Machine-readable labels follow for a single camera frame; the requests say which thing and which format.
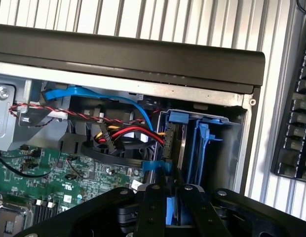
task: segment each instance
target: yellow wire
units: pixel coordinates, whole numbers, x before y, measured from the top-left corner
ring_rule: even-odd
[[[110,126],[108,126],[108,128],[109,128],[109,129],[118,129],[118,128],[120,128],[120,127],[110,125]],[[103,133],[102,133],[102,132],[99,132],[99,133],[95,136],[95,139],[100,138],[101,135],[103,135]],[[158,132],[158,135],[164,136],[164,135],[165,135],[165,132]]]

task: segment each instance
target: metal screw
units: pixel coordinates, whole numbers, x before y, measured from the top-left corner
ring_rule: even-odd
[[[185,189],[186,189],[186,190],[192,190],[192,186],[186,185],[186,186],[185,186]]]
[[[6,87],[0,86],[0,100],[5,100],[9,97],[9,91]]]
[[[250,99],[250,105],[251,105],[251,106],[256,105],[256,100],[255,100],[255,99]]]
[[[226,196],[227,195],[227,193],[225,191],[222,191],[222,190],[218,191],[218,194],[220,196]]]
[[[152,189],[159,189],[159,185],[157,185],[157,184],[153,185]]]

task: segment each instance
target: red power cable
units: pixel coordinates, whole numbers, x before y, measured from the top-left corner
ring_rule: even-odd
[[[160,144],[164,144],[164,141],[162,138],[160,138],[159,135],[157,135],[156,133],[154,132],[151,132],[149,130],[146,130],[145,128],[143,127],[138,127],[138,126],[128,126],[126,128],[123,128],[121,130],[119,130],[118,132],[114,133],[111,137],[112,138],[116,138],[118,137],[119,135],[122,135],[124,133],[127,133],[127,132],[133,132],[133,131],[140,131],[142,133],[144,133],[145,135],[148,135],[149,137],[152,137],[154,138],[156,141],[158,141]],[[106,140],[104,138],[100,138],[98,140],[98,142],[105,142]]]

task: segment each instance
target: black plastic panel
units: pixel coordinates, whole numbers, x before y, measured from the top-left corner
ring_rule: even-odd
[[[306,23],[271,171],[306,182]]]
[[[265,68],[261,52],[6,25],[0,61],[240,93],[260,87]]]

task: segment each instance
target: motherboard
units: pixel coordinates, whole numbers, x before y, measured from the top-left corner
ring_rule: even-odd
[[[27,157],[30,153],[38,155]],[[2,156],[24,174],[41,175],[55,168],[45,177],[25,178],[0,163],[0,236],[13,236],[111,189],[131,188],[132,183],[143,181],[139,169],[73,157],[55,150],[24,146],[3,152]]]

